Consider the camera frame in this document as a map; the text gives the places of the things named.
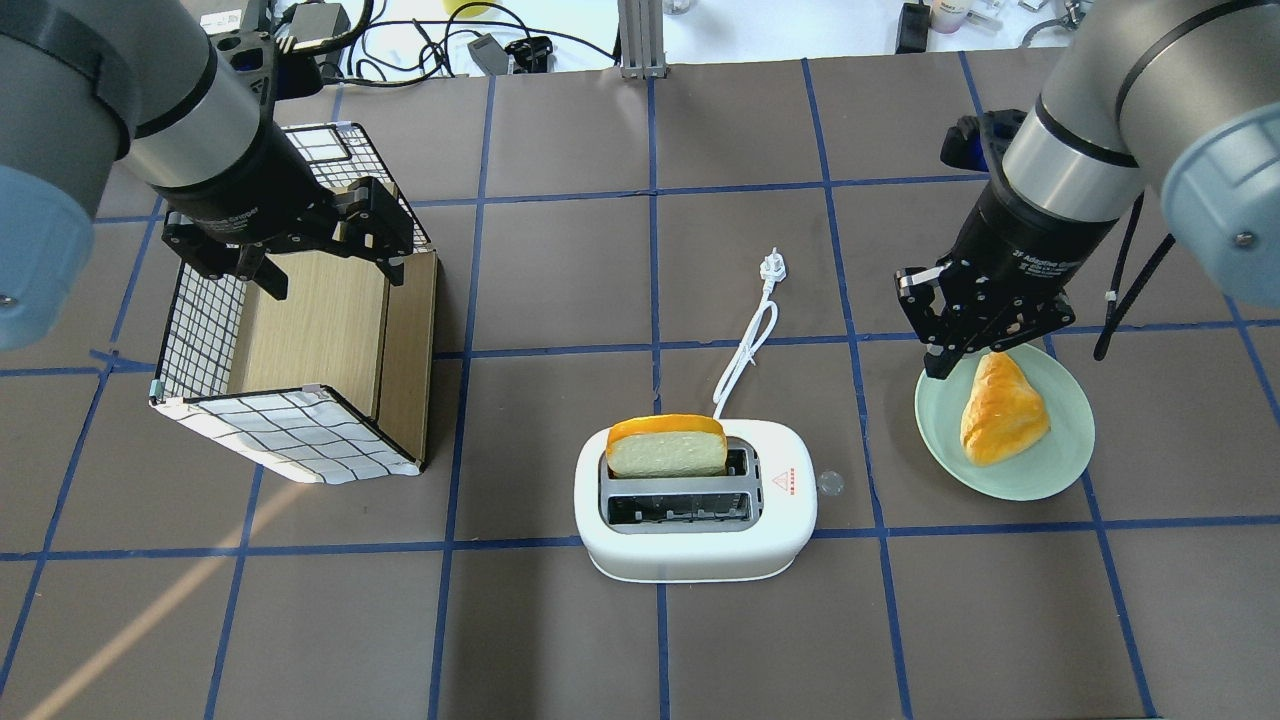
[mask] white bottle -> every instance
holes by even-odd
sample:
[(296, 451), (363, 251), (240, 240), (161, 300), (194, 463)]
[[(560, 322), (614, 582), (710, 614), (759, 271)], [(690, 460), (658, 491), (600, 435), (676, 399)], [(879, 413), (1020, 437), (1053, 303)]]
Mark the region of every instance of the white bottle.
[(933, 9), (929, 12), (929, 27), (937, 32), (952, 33), (960, 29), (973, 0), (933, 0)]

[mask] wooden panel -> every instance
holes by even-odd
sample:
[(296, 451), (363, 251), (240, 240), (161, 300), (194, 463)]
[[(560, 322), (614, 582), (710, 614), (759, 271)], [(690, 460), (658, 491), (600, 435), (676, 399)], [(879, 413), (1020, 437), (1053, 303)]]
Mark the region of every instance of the wooden panel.
[(248, 287), (229, 391), (325, 384), (375, 416), (387, 278), (372, 263), (324, 252), (271, 260), (289, 275), (289, 296)]
[(404, 284), (392, 286), (387, 301), (378, 427), (417, 460), (426, 457), (435, 263), (434, 251), (406, 259)]

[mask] bread slice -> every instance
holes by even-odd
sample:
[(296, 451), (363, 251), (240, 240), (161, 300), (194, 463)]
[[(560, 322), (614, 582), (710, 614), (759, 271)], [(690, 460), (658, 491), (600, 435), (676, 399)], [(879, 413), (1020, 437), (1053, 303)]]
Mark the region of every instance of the bread slice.
[(728, 441), (705, 415), (649, 415), (609, 428), (604, 456), (617, 478), (723, 475)]
[(960, 442), (974, 465), (986, 466), (1023, 452), (1048, 433), (1044, 398), (1004, 352), (978, 361), (973, 391), (960, 419)]

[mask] light green plate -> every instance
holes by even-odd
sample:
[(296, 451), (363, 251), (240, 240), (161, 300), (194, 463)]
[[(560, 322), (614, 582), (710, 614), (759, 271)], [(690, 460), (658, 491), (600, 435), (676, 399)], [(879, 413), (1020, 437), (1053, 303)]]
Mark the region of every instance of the light green plate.
[(1001, 500), (1041, 500), (1071, 487), (1093, 455), (1093, 410), (1079, 383), (1039, 348), (1009, 351), (1048, 410), (1050, 430), (1024, 452), (979, 468), (960, 445), (960, 416), (969, 404), (979, 355), (965, 357), (945, 380), (920, 373), (915, 383), (915, 424), (933, 457), (957, 480)]

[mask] white cable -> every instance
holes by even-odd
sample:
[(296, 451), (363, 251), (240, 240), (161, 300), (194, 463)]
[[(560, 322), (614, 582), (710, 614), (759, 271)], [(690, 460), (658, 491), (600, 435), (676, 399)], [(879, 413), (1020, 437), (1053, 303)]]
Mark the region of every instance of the white cable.
[[(737, 351), (733, 352), (733, 359), (730, 360), (728, 366), (724, 368), (724, 373), (721, 375), (718, 383), (716, 383), (716, 392), (712, 393), (712, 402), (716, 404), (716, 414), (712, 415), (717, 420), (721, 413), (724, 410), (724, 404), (728, 402), (728, 395), (733, 392), (733, 386), (737, 384), (737, 379), (742, 377), (742, 370), (750, 363), (755, 364), (755, 351), (764, 345), (764, 341), (769, 338), (769, 333), (773, 332), (773, 325), (778, 324), (778, 305), (769, 300), (773, 295), (773, 288), (780, 282), (787, 278), (787, 265), (782, 260), (782, 255), (778, 254), (778, 249), (774, 247), (773, 252), (764, 256), (764, 261), (760, 263), (760, 279), (764, 281), (764, 291), (760, 293), (760, 305), (755, 309), (755, 314), (751, 315), (751, 322), (746, 325), (746, 333), (742, 336), (742, 342), (737, 343)], [(764, 320), (765, 310), (769, 311), (769, 324), (764, 325), (764, 332), (760, 332), (760, 322)]]

